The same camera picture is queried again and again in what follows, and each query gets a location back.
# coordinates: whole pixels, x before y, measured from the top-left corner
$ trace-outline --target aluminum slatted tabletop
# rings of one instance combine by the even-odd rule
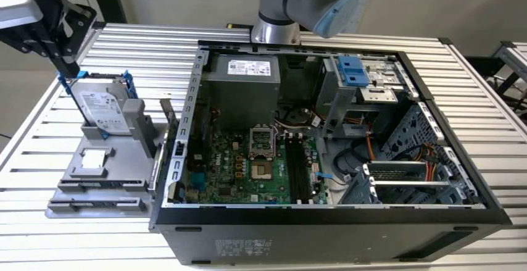
[[[159,98],[181,110],[198,40],[248,41],[248,31],[108,24],[93,30],[83,70],[135,77],[147,113]],[[255,265],[215,270],[527,269],[527,130],[454,46],[432,38],[303,34],[303,45],[406,51],[514,227],[432,263]],[[81,116],[53,82],[0,155],[1,270],[144,270],[180,266],[147,219],[47,219],[44,209],[80,142]]]

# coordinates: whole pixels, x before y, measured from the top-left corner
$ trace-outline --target wall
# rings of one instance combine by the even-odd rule
[[[254,24],[259,0],[123,0],[129,23],[226,27]]]
[[[255,23],[259,0],[124,0],[132,23],[224,27]],[[527,40],[526,0],[370,0],[358,32],[447,36],[466,54]]]
[[[447,36],[464,54],[527,41],[526,0],[370,0],[359,33]]]

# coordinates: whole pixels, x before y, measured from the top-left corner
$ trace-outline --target gray plastic part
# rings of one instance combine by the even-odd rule
[[[140,198],[120,198],[121,201],[133,201],[133,203],[117,203],[117,209],[121,211],[144,211],[145,203]]]
[[[136,139],[145,150],[149,158],[156,155],[156,145],[153,137],[156,129],[149,116],[144,115],[145,102],[141,99],[127,99],[123,106],[123,115],[131,129],[132,137]]]
[[[80,183],[59,183],[57,188],[63,192],[84,192],[85,190]]]
[[[104,140],[100,129],[96,126],[87,126],[84,122],[83,126],[80,126],[80,130],[83,131],[84,136],[88,140]]]
[[[103,161],[103,167],[99,169],[85,169],[83,168],[83,157],[85,155],[87,150],[104,150],[104,161]],[[107,146],[92,146],[89,149],[83,149],[80,152],[80,164],[79,165],[69,165],[68,169],[65,170],[65,173],[75,178],[91,178],[91,177],[107,177],[108,171],[104,168],[104,163],[113,155],[113,149],[107,147]]]
[[[153,140],[155,144],[163,142],[163,134],[165,126],[156,125],[157,134]],[[131,136],[109,136],[104,141],[91,141],[85,137],[81,139],[77,150],[73,154],[72,161],[67,171],[73,167],[80,167],[83,156],[81,153],[87,149],[108,149],[113,152],[112,156],[105,158],[104,168],[107,175],[104,178],[76,178],[64,173],[63,181],[71,183],[60,183],[59,189],[55,192],[52,200],[83,200],[100,201],[107,200],[113,202],[120,198],[137,198],[141,200],[141,210],[121,210],[103,205],[97,207],[77,207],[76,210],[65,211],[65,206],[60,205],[56,211],[57,204],[49,204],[51,207],[45,211],[49,218],[91,218],[91,217],[149,217],[152,212],[152,195],[147,190],[147,180],[152,176],[153,159],[147,157],[144,148],[137,140]],[[104,186],[99,184],[100,181],[117,182],[123,180],[139,180],[136,184],[123,184],[123,186],[112,185]]]
[[[71,177],[87,178],[87,177],[107,177],[108,171],[105,168],[99,169],[84,169],[79,167],[72,167],[68,169],[68,174]]]
[[[71,203],[52,203],[52,201],[49,201],[49,203],[48,203],[48,208],[53,212],[76,212],[77,211],[77,207],[73,206],[73,204],[71,204]]]
[[[123,184],[123,189],[127,192],[144,192],[148,189],[148,182],[141,180],[140,183],[125,183]]]

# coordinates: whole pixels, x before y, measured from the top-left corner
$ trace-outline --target metal chassis frame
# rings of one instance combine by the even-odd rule
[[[202,67],[206,65],[204,60],[208,59],[208,51],[222,53],[238,53],[238,52],[272,52],[278,54],[318,54],[335,56],[338,54],[352,53],[363,54],[392,54],[398,56],[402,64],[406,68],[407,73],[418,87],[422,101],[427,104],[431,110],[432,116],[435,117],[438,124],[443,130],[446,141],[452,147],[462,165],[466,167],[468,175],[474,181],[475,186],[480,191],[480,195],[486,200],[486,209],[474,209],[468,211],[456,211],[448,209],[376,209],[376,208],[360,208],[360,206],[350,206],[348,208],[339,209],[247,209],[247,208],[226,208],[226,207],[206,207],[206,208],[185,208],[171,206],[165,203],[168,194],[168,184],[160,186],[164,188],[163,191],[163,204],[160,205],[159,211],[152,215],[151,226],[152,228],[163,228],[164,231],[168,227],[176,226],[200,226],[200,225],[375,225],[375,224],[438,224],[450,223],[454,228],[463,225],[463,227],[475,229],[479,224],[495,225],[494,231],[499,230],[500,225],[510,225],[511,221],[508,216],[502,209],[496,198],[490,191],[487,183],[475,169],[474,163],[466,155],[466,151],[462,144],[455,136],[448,121],[443,117],[438,106],[434,102],[434,97],[430,94],[428,88],[419,77],[412,63],[408,61],[408,57],[404,52],[396,51],[379,51],[379,50],[343,50],[338,48],[314,48],[314,47],[299,47],[299,46],[272,46],[272,45],[247,45],[240,43],[218,43],[218,42],[199,42],[199,51],[195,58],[195,67],[192,69],[191,84],[188,85],[190,90],[187,94],[184,112],[181,115],[181,125],[177,131],[177,139],[181,143],[185,143],[188,139],[187,130],[191,129],[192,122],[192,102],[195,102],[195,95],[199,87],[199,76],[202,74]],[[181,178],[183,166],[184,166],[185,152],[180,155],[173,155],[173,163],[171,164],[171,171],[167,172],[167,180],[179,180]],[[487,236],[490,233],[475,234],[479,237]],[[475,241],[471,239],[463,240],[466,244]],[[430,254],[423,260],[431,260],[440,257],[447,246],[439,249],[435,253]]]

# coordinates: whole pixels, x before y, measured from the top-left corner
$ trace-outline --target label sticker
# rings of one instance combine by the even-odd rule
[[[117,99],[112,94],[83,91],[80,92],[80,97],[92,120],[100,129],[109,134],[129,132]]]
[[[314,121],[311,122],[311,125],[314,127],[319,127],[319,125],[320,125],[320,118],[319,118],[318,115],[315,116]]]
[[[222,257],[268,256],[271,239],[220,239],[216,240],[216,251]]]
[[[268,61],[247,61],[247,60],[231,60],[230,75],[260,75],[271,76],[271,62]]]

